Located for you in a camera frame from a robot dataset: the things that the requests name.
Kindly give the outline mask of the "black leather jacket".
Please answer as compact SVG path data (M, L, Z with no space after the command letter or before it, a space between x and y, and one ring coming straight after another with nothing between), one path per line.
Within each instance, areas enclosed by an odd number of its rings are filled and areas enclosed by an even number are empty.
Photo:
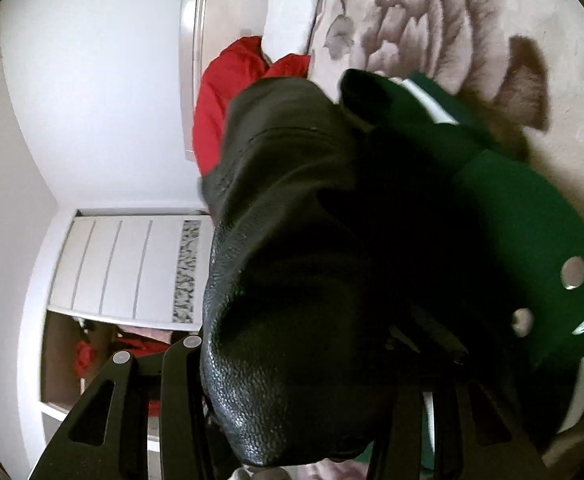
M439 479L540 479L516 421L524 291L460 167L489 134L434 122L405 87L347 72L333 102L265 79L230 106L203 193L215 234L201 375L243 463L420 472L424 396Z

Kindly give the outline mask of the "green striped jacket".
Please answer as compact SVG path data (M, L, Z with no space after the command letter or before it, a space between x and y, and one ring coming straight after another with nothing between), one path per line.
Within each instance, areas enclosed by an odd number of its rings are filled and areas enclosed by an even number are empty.
M380 202L386 308L430 394L437 479L584 479L584 221L452 96L349 70Z

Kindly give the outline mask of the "red hanging clothes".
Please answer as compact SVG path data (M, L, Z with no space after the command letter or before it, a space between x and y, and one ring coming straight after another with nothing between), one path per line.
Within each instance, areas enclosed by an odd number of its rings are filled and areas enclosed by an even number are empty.
M128 352L135 358L153 356L168 349L173 334L171 330L157 328L115 325L91 320L85 320L83 323L74 322L73 336L76 341L73 348L72 373L76 386L72 400L66 401L66 404L74 405L102 367L118 352Z

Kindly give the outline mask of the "white sliding wardrobe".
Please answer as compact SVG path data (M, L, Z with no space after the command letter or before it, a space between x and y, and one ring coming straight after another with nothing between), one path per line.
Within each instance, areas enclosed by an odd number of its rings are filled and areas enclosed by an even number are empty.
M71 221L53 268L42 329L39 403L44 421L56 425L47 445L77 403L66 404L76 386L74 322L171 330L170 347L200 337L212 237L212 220L203 214ZM160 402L152 400L147 479L162 477L158 416Z

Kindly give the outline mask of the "red quilt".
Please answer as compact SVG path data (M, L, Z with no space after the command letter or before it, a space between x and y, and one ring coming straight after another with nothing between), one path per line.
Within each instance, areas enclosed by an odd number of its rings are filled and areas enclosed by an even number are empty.
M228 106L251 84L264 78L306 78L310 56L286 54L268 63L260 36L241 37L207 66L193 112L192 147L201 176L219 162Z

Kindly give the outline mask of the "beige bed headboard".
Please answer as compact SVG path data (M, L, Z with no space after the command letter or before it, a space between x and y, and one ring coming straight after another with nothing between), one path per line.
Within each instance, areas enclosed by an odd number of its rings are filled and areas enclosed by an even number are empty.
M193 113L201 78L222 50L243 36L263 33L268 0L181 0L179 83L186 159L194 159Z

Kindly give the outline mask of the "white pillow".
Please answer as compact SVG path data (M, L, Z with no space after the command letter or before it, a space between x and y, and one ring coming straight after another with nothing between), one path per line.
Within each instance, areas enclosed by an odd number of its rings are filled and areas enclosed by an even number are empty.
M262 50L270 62L307 52L319 0L268 0Z

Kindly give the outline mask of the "floral plush bed blanket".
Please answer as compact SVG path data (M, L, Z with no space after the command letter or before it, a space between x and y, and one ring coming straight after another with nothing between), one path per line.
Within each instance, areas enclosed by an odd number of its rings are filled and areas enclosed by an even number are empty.
M349 70L434 81L584 221L584 0L320 0L310 79ZM424 396L417 478L433 474Z

